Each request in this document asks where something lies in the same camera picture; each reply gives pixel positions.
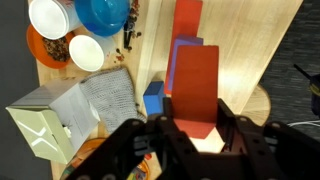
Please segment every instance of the colorful object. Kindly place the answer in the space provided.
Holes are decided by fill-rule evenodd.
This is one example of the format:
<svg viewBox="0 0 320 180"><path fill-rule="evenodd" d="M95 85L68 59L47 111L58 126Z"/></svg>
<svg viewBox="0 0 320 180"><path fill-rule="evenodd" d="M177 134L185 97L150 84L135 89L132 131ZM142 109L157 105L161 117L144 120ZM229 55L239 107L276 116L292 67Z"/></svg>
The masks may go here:
<svg viewBox="0 0 320 180"><path fill-rule="evenodd" d="M106 139L96 138L86 141L76 156L72 159L66 169L63 171L60 179L66 179L81 163L87 159ZM148 180L150 170L145 161L142 161L136 168L133 169L127 180Z"/></svg>
<svg viewBox="0 0 320 180"><path fill-rule="evenodd" d="M164 88L165 94L171 94L168 88L172 56L174 52L174 40L179 34L196 37L198 33L198 26L200 23L200 16L202 10L202 1L197 0L177 0L176 9L174 12L173 30L171 37L171 46L169 54L169 62L167 68L166 83Z"/></svg>
<svg viewBox="0 0 320 180"><path fill-rule="evenodd" d="M68 33L65 37L69 44L71 39L74 37L74 34ZM66 62L55 61L52 56L48 54L42 39L43 36L41 36L30 24L27 30L27 43L33 56L49 68L62 69L66 67L71 58L67 59Z"/></svg>
<svg viewBox="0 0 320 180"><path fill-rule="evenodd" d="M136 168L133 169L127 180L148 180L150 170L148 164L142 161Z"/></svg>
<svg viewBox="0 0 320 180"><path fill-rule="evenodd" d="M218 108L218 46L180 46L172 89L176 119L214 124ZM179 125L190 137L204 139L212 129Z"/></svg>
<svg viewBox="0 0 320 180"><path fill-rule="evenodd" d="M82 24L99 36L112 36L123 27L130 12L129 0L75 0Z"/></svg>
<svg viewBox="0 0 320 180"><path fill-rule="evenodd" d="M143 94L144 104L146 106L147 115L162 113L162 99L165 97L163 93L163 82L151 82Z"/></svg>
<svg viewBox="0 0 320 180"><path fill-rule="evenodd" d="M179 35L177 39L174 41L173 54L171 59L171 68L170 68L170 71L169 70L167 71L167 76L169 74L169 81L166 81L166 84L167 83L169 84L167 86L165 85L165 87L168 87L168 89L165 89L166 94L171 94L171 91L172 91L174 72L176 68L177 51L178 51L178 47L181 45L190 45L190 46L203 45L203 39L193 37L193 36Z"/></svg>

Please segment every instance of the blue block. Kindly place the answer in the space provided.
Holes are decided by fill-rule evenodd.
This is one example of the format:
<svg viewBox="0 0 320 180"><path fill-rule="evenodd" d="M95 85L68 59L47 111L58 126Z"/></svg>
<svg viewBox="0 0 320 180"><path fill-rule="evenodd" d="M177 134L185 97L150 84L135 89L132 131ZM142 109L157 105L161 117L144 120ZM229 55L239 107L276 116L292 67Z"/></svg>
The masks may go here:
<svg viewBox="0 0 320 180"><path fill-rule="evenodd" d="M143 101L147 115L163 113L162 99L166 96L163 93L164 84L162 81L151 82L143 94Z"/></svg>

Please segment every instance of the wooden board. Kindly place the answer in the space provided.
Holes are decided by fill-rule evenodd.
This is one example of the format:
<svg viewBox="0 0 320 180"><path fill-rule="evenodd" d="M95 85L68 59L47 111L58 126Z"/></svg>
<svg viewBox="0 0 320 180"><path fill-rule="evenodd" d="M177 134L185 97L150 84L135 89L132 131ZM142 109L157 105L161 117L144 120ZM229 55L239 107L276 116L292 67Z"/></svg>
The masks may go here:
<svg viewBox="0 0 320 180"><path fill-rule="evenodd" d="M256 125L263 126L271 112L271 101L267 91L258 85L243 108L241 115L249 117Z"/></svg>
<svg viewBox="0 0 320 180"><path fill-rule="evenodd" d="M112 55L103 69L118 65L128 68L139 109L145 113L142 94L147 85L151 80L165 79L175 1L152 0L154 4L150 6L149 0L139 2L136 32L141 31L142 37L132 40L130 53L121 50L124 62L118 62ZM245 107L301 3L302 0L203 0L198 36L204 38L205 45L219 46L218 96L235 114ZM84 28L76 31L86 33ZM114 36L119 48L123 44L121 37L122 32ZM89 73L74 63L62 70L38 63L38 74L40 84L44 84L59 77L84 77Z"/></svg>

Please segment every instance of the red foam block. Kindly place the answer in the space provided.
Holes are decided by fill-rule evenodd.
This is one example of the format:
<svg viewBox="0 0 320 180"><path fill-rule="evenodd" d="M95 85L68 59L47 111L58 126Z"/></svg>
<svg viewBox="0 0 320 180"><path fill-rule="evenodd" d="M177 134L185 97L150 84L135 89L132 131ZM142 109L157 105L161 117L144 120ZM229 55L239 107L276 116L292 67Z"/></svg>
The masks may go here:
<svg viewBox="0 0 320 180"><path fill-rule="evenodd" d="M214 127L218 110L218 61L218 46L179 46L171 97L175 119L211 123ZM179 123L178 127L190 137L205 138L212 130L196 124Z"/></svg>
<svg viewBox="0 0 320 180"><path fill-rule="evenodd" d="M169 62L166 74L166 80L164 84L164 93L171 94L171 90L168 89L171 61L174 47L174 40L179 34L197 36L198 26L200 23L202 10L202 1L198 0L177 0L174 12L173 29L171 37L171 46L169 54Z"/></svg>

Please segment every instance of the purple block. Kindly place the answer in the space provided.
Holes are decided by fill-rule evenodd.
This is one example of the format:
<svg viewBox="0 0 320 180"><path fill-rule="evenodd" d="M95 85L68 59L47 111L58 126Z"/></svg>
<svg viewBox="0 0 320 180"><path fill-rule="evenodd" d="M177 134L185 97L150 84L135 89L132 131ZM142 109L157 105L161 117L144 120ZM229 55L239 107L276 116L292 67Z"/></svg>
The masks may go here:
<svg viewBox="0 0 320 180"><path fill-rule="evenodd" d="M193 37L193 36L182 35L182 34L178 35L178 37L175 39L174 46L173 46L173 53L172 53L171 71L169 74L169 84L168 84L168 90L170 91L172 91L178 47L181 45L189 45L189 46L203 45L203 39L198 37Z"/></svg>

